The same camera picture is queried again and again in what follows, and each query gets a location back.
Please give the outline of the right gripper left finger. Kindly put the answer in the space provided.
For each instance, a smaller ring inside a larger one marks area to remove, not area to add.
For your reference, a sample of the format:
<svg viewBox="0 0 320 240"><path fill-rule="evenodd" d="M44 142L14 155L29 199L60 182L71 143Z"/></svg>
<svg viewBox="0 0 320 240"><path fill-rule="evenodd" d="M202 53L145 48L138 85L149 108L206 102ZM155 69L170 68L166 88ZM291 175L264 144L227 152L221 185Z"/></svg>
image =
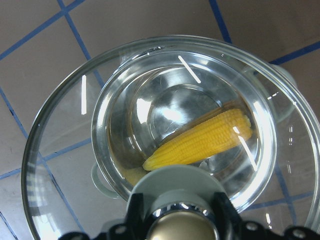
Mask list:
<svg viewBox="0 0 320 240"><path fill-rule="evenodd" d="M133 193L127 206L124 222L107 231L108 240L146 240L155 224L154 199L143 193Z"/></svg>

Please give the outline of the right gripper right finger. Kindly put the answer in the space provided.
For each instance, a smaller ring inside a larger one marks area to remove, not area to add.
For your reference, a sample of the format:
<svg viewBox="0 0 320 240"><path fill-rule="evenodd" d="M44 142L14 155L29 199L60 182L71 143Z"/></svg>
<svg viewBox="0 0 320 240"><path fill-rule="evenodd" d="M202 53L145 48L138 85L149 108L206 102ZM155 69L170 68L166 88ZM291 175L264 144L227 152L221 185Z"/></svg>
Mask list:
<svg viewBox="0 0 320 240"><path fill-rule="evenodd" d="M212 197L212 210L220 240L249 240L250 234L245 228L237 210L224 192L215 192Z"/></svg>

